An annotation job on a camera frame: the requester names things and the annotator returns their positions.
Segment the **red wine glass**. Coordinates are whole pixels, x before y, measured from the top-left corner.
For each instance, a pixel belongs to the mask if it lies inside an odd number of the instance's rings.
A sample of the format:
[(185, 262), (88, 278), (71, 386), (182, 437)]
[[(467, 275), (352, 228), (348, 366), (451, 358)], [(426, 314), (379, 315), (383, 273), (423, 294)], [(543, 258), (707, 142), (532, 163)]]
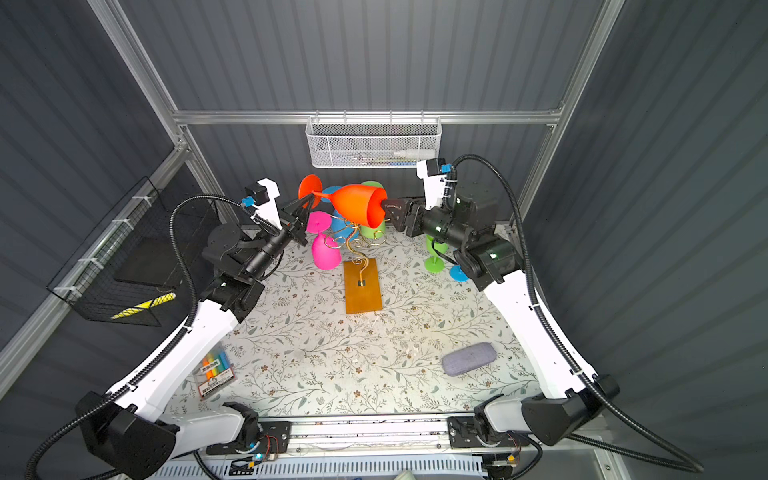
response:
[(330, 194), (324, 193), (322, 188), (322, 182), (316, 175), (308, 175), (299, 184), (299, 198), (312, 194), (328, 200), (342, 217), (367, 228), (377, 228), (385, 221), (382, 203), (388, 195), (384, 188), (351, 184)]

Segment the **pink wine glass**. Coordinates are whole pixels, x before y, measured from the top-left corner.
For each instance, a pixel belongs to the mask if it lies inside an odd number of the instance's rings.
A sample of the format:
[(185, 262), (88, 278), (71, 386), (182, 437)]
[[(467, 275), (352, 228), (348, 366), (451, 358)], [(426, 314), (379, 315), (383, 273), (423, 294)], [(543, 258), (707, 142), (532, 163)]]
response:
[(340, 247), (328, 234), (332, 217), (322, 211), (313, 211), (309, 215), (307, 232), (315, 234), (311, 253), (315, 266), (324, 271), (333, 270), (341, 263)]

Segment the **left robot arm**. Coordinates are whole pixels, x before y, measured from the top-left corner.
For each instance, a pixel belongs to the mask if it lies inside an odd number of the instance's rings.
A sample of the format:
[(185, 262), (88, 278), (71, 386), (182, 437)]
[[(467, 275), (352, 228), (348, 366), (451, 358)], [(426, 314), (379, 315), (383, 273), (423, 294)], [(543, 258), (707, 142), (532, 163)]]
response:
[(307, 194), (289, 203), (275, 223), (257, 215), (261, 230), (255, 238), (237, 224), (216, 227), (202, 251), (215, 276), (202, 292), (192, 292), (190, 314), (107, 393), (91, 392), (79, 401), (73, 423), (88, 451), (111, 466), (109, 477), (146, 479), (168, 460), (211, 445), (251, 454), (266, 442), (258, 414), (237, 402), (176, 419), (163, 413), (175, 390), (256, 306), (288, 244), (306, 244), (313, 199)]

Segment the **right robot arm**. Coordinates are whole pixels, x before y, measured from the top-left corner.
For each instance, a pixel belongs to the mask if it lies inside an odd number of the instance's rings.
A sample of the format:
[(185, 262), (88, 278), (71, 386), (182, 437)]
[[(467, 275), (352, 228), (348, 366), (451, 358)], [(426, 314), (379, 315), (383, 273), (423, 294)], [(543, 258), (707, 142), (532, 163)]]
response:
[(495, 232), (495, 194), (480, 187), (461, 188), (454, 200), (439, 206), (414, 199), (383, 200), (380, 205), (397, 231), (409, 237), (426, 234), (448, 245), (454, 261), (498, 310), (533, 366), (540, 394), (523, 400), (499, 396), (482, 404), (475, 413), (481, 435), (519, 431), (552, 446), (604, 407), (580, 380), (581, 374), (596, 381), (608, 398), (618, 393), (616, 382), (596, 373), (547, 307), (534, 302), (527, 285), (530, 269), (520, 248)]

